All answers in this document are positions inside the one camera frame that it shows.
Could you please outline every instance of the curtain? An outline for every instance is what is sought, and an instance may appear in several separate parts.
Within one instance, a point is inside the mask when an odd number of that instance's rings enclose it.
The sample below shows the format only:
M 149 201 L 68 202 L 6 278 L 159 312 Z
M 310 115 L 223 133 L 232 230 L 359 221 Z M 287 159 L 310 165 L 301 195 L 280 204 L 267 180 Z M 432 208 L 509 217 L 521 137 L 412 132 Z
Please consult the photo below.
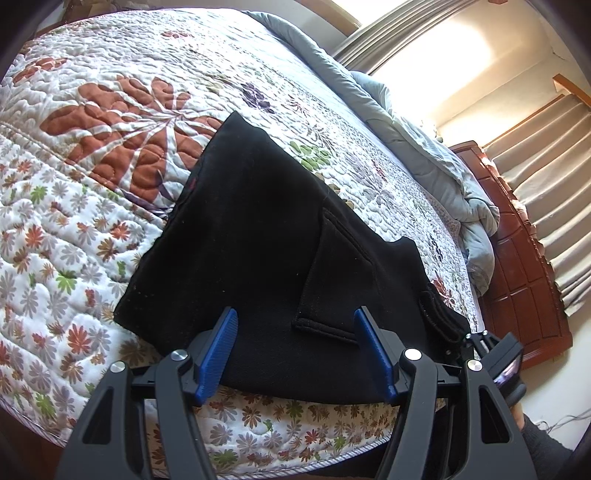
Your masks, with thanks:
M 360 28 L 333 57 L 348 70 L 373 73 L 410 42 L 478 0 L 408 0 Z
M 485 151 L 525 205 L 567 315 L 591 307 L 591 109 L 567 95 Z

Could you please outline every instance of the silver screw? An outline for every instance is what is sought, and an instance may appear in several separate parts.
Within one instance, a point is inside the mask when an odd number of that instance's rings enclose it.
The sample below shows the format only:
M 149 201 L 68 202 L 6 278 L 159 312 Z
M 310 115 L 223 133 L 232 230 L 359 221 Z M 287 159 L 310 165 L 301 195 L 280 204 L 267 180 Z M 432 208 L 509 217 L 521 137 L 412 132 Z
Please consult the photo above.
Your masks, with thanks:
M 122 361 L 115 362 L 114 364 L 111 364 L 109 370 L 111 370 L 114 374 L 118 374 L 119 372 L 125 370 L 125 364 Z
M 170 354 L 170 358 L 172 358 L 175 362 L 185 360 L 188 356 L 189 354 L 185 350 L 175 350 Z
M 468 368 L 473 372 L 482 370 L 482 364 L 478 360 L 468 360 Z
M 420 360 L 423 354 L 418 351 L 416 348 L 409 348 L 404 352 L 404 356 L 409 360 Z

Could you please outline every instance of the white quilt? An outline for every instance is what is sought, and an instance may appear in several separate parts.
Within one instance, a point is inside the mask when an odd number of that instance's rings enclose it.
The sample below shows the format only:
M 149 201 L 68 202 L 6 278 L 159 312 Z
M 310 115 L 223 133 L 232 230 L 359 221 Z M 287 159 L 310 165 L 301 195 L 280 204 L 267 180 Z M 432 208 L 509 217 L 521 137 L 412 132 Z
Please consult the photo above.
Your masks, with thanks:
M 80 21 L 26 44 L 0 87 L 0 403 L 52 442 L 65 444 L 110 363 L 157 360 L 113 309 L 232 111 L 385 240 L 414 239 L 427 275 L 475 328 L 457 222 L 261 24 L 230 10 Z M 147 412 L 152 465 L 165 475 L 153 404 Z M 195 413 L 227 478 L 358 455 L 387 440 L 396 415 L 224 387 Z

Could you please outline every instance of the bed sheet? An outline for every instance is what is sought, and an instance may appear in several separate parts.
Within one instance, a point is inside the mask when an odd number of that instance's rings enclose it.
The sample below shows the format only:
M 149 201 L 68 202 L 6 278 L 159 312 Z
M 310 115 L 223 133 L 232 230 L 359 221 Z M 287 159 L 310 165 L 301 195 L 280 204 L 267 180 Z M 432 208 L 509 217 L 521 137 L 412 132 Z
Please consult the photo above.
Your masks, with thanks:
M 80 21 L 27 43 L 0 86 L 0 403 L 48 440 L 65 444 L 110 363 L 157 360 L 114 324 L 113 309 L 232 111 L 384 240 L 414 239 L 446 303 L 476 329 L 457 222 L 261 24 L 205 9 Z M 195 410 L 225 478 L 292 475 L 358 455 L 387 441 L 396 412 L 225 387 Z M 147 430 L 164 476 L 153 403 Z

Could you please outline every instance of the blue blanket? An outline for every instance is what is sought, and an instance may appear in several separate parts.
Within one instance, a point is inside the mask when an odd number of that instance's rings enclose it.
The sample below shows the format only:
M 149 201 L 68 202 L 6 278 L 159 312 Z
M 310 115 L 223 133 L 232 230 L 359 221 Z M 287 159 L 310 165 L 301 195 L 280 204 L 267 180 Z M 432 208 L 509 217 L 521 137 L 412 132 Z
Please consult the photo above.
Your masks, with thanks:
M 478 295 L 488 289 L 495 258 L 488 236 L 499 226 L 499 209 L 464 162 L 391 107 L 388 89 L 349 72 L 299 28 L 276 15 L 245 12 L 291 46 L 408 168 L 415 180 L 462 224 L 461 247 Z

